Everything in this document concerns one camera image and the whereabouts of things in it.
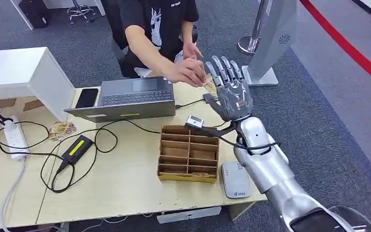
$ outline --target robotic arm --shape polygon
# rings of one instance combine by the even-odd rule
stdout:
[[[206,128],[203,120],[189,116],[186,126],[208,136],[219,137],[233,130],[237,132],[234,153],[245,167],[259,191],[265,194],[273,209],[289,232],[354,232],[349,223],[327,210],[312,198],[295,180],[288,158],[278,143],[266,132],[261,120],[251,115],[253,100],[238,65],[226,57],[212,56],[216,68],[206,62],[217,88],[218,104],[210,106],[230,126],[223,130]]]

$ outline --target chair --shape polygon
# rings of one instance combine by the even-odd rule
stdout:
[[[79,5],[76,0],[72,0],[74,6],[69,8],[66,13],[69,15],[69,20],[71,24],[74,24],[73,17],[83,16],[86,19],[86,23],[89,23],[89,19],[86,17],[86,14],[89,12],[92,12],[93,15],[96,14],[96,12],[91,9],[89,6],[86,5]]]
[[[112,37],[109,39],[109,45],[116,55],[120,65],[121,73],[124,77],[138,76],[133,67],[129,65],[127,56],[123,53],[123,49],[128,47],[127,39],[124,35],[123,24],[120,18],[120,8],[118,0],[101,0],[104,11],[106,12],[107,20],[109,21],[112,30]],[[193,42],[197,41],[197,27],[193,28]]]

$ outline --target speaker grille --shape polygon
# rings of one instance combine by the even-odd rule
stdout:
[[[278,42],[279,42],[279,44],[284,45],[284,44],[286,44],[287,42],[289,42],[290,40],[291,40],[291,36],[288,35],[288,34],[285,34],[285,35],[279,37]]]

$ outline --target laptop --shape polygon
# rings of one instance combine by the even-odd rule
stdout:
[[[97,106],[64,111],[91,122],[173,116],[173,87],[163,77],[103,81]]]

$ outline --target cardboard organizer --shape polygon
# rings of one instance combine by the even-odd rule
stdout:
[[[218,138],[200,135],[184,126],[164,126],[160,134],[158,178],[215,183],[218,151]]]

